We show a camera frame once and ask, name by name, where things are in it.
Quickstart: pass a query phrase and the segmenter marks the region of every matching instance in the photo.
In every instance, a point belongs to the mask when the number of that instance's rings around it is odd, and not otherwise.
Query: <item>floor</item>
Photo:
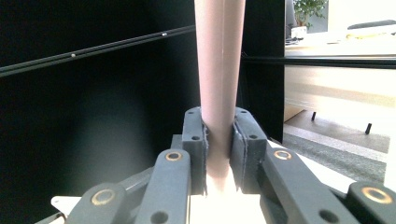
[[[283,146],[357,181],[384,182],[390,138],[368,122],[302,111],[284,124]]]

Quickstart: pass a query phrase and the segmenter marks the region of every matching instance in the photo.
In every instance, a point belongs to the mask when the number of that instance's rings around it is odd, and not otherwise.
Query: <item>white wall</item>
[[[329,0],[329,31],[369,21],[396,21],[395,0]]]

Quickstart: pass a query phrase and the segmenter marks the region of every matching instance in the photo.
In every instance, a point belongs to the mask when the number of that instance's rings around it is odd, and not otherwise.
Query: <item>green plant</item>
[[[316,15],[319,18],[325,18],[322,14],[323,8],[328,0],[293,0],[294,16],[298,26],[313,26],[308,19]]]

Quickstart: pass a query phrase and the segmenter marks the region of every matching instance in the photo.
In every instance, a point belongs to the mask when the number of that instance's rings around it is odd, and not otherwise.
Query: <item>cylindrical object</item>
[[[244,13],[244,0],[195,0],[202,119],[209,129],[207,173],[220,190],[229,171]]]

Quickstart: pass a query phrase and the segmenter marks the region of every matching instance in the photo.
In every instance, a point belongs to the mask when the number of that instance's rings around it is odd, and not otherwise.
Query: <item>potted plant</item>
[[[313,25],[308,22],[308,19],[313,15],[324,18],[322,14],[323,8],[328,0],[293,0],[294,16],[297,26],[306,26],[308,29]]]

